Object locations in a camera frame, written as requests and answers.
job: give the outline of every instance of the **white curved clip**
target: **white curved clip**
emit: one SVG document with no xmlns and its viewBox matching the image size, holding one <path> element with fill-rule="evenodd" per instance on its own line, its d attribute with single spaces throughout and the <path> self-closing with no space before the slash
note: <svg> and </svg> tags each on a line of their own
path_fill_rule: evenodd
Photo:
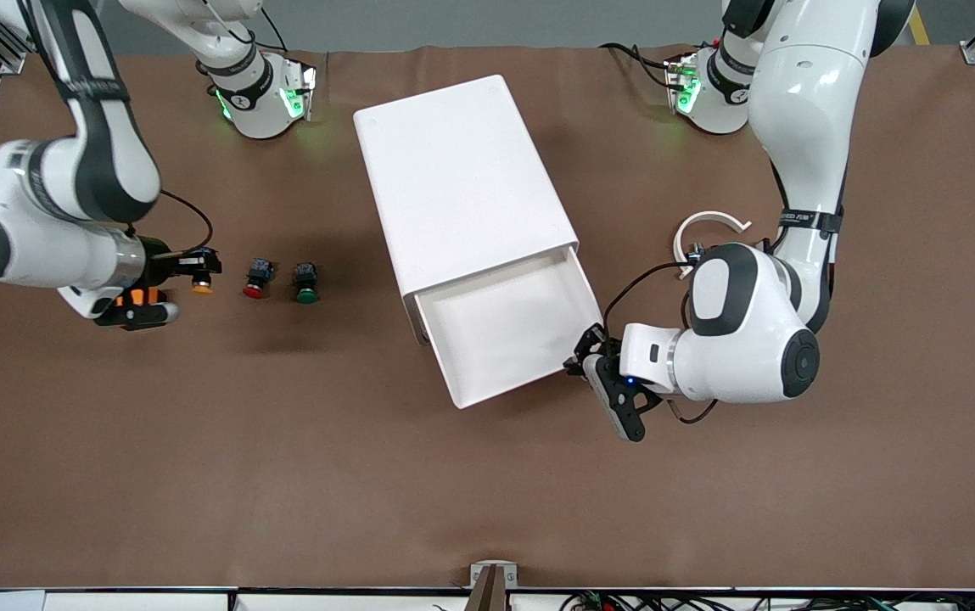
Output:
<svg viewBox="0 0 975 611">
<path fill-rule="evenodd" d="M 676 256 L 676 263 L 686 263 L 687 255 L 684 255 L 684 246 L 682 246 L 682 239 L 684 239 L 684 232 L 688 226 L 697 221 L 718 221 L 721 224 L 728 225 L 732 228 L 732 231 L 736 233 L 743 233 L 747 231 L 747 228 L 751 226 L 751 221 L 747 223 L 740 223 L 735 216 L 727 214 L 725 212 L 717 212 L 716 210 L 707 210 L 705 212 L 699 212 L 697 214 L 692 214 L 687 217 L 687 220 L 683 221 L 680 228 L 676 229 L 676 238 L 672 241 L 672 252 Z M 686 278 L 694 270 L 693 266 L 680 267 L 680 279 Z"/>
</svg>

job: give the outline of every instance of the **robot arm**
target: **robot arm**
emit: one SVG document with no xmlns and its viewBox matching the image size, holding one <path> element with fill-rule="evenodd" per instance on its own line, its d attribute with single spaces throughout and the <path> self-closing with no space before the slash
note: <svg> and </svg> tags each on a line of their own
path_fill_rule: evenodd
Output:
<svg viewBox="0 0 975 611">
<path fill-rule="evenodd" d="M 262 0 L 119 0 L 193 50 L 216 84 L 223 114 L 249 138 L 272 138 L 310 119 L 317 70 L 260 51 L 243 25 Z"/>
<path fill-rule="evenodd" d="M 731 0 L 720 45 L 667 67 L 680 85 L 670 102 L 696 127 L 721 134 L 750 121 L 782 193 L 781 233 L 770 252 L 724 244 L 701 256 L 692 328 L 583 337 L 569 372 L 591 383 L 624 440 L 641 440 L 640 415 L 675 395 L 766 403 L 812 384 L 856 98 L 880 5 L 892 1 Z M 899 4 L 904 24 L 913 3 Z"/>
<path fill-rule="evenodd" d="M 159 173 L 129 107 L 129 94 L 87 0 L 23 0 L 0 17 L 32 32 L 76 120 L 76 134 L 0 146 L 0 282 L 57 289 L 81 316 L 126 328 L 177 317 L 164 295 L 147 289 L 178 273 L 170 249 L 99 221 L 133 223 L 159 197 Z M 212 252 L 207 272 L 216 272 Z M 141 303 L 115 303 L 142 287 Z M 138 325 L 139 318 L 145 321 Z"/>
</svg>

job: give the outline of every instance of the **green led light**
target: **green led light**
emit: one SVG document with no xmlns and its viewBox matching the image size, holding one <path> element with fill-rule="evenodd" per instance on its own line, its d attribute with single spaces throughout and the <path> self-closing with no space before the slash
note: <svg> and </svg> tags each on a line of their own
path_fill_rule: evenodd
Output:
<svg viewBox="0 0 975 611">
<path fill-rule="evenodd" d="M 697 99 L 698 93 L 702 90 L 702 82 L 697 78 L 696 80 L 690 81 L 690 84 L 680 92 L 680 102 L 678 102 L 678 108 L 680 112 L 688 113 L 694 108 L 694 100 Z"/>
<path fill-rule="evenodd" d="M 227 102 L 223 100 L 223 94 L 219 93 L 219 89 L 216 89 L 216 100 L 219 100 L 219 105 L 223 107 L 223 116 L 227 117 L 227 120 L 231 120 L 231 109 L 227 108 Z"/>
<path fill-rule="evenodd" d="M 280 89 L 280 97 L 283 98 L 284 105 L 287 107 L 287 115 L 290 115 L 292 119 L 298 119 L 305 112 L 302 109 L 302 97 L 298 93 Z"/>
</svg>

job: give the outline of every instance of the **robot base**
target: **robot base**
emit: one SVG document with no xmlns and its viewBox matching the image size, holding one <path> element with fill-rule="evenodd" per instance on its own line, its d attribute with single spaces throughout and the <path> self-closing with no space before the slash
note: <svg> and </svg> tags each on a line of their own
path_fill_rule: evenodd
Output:
<svg viewBox="0 0 975 611">
<path fill-rule="evenodd" d="M 275 77 L 253 109 L 236 108 L 233 96 L 231 100 L 224 100 L 222 94 L 216 92 L 223 116 L 234 123 L 240 134 L 257 140 L 281 135 L 297 120 L 309 121 L 313 90 L 317 86 L 316 67 L 276 53 L 262 55 L 272 66 Z"/>
<path fill-rule="evenodd" d="M 716 47 L 706 47 L 682 57 L 680 65 L 690 74 L 665 69 L 664 77 L 667 82 L 684 87 L 682 92 L 669 89 L 669 106 L 675 115 L 687 117 L 701 131 L 709 134 L 731 134 L 747 123 L 748 106 L 729 104 L 720 92 L 709 85 L 705 66 L 709 55 L 715 52 Z"/>
</svg>

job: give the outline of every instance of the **brown mat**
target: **brown mat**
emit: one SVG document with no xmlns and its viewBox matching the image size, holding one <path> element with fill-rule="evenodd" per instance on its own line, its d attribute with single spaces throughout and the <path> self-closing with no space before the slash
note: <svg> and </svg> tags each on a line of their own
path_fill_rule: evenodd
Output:
<svg viewBox="0 0 975 611">
<path fill-rule="evenodd" d="M 142 334 L 0 285 L 0 586 L 445 586 L 506 558 L 531 586 L 975 587 L 975 69 L 959 51 L 895 48 L 868 72 L 809 394 L 696 426 L 657 410 L 639 445 L 561 374 L 452 406 L 401 309 L 351 113 L 502 73 L 601 303 L 670 258 L 693 212 L 773 233 L 750 132 L 699 134 L 608 51 L 301 57 L 321 62 L 317 123 L 262 143 L 221 119 L 192 58 L 121 59 L 164 184 L 211 215 L 227 273 L 207 298 L 175 281 L 182 320 Z M 3 80 L 0 143 L 71 128 L 37 62 Z M 202 227 L 168 200 L 139 228 L 184 246 Z M 254 256 L 283 264 L 263 302 L 238 293 Z M 321 268 L 317 305 L 290 301 L 302 260 Z M 616 325 L 675 324 L 684 290 L 645 283 Z"/>
</svg>

